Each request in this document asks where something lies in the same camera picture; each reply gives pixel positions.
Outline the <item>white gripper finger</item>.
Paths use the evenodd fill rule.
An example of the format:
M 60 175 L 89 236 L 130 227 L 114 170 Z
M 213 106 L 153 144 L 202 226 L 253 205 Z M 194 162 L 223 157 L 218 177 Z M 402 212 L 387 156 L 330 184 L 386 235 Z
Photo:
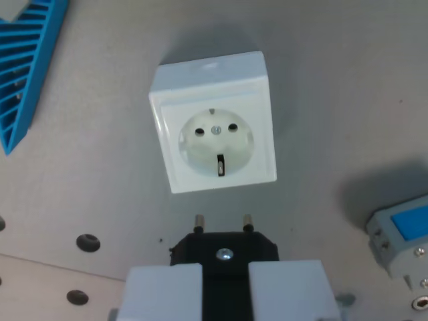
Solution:
M 251 262 L 249 284 L 254 320 L 342 319 L 320 260 Z
M 132 268 L 116 319 L 202 320 L 202 265 L 186 263 Z

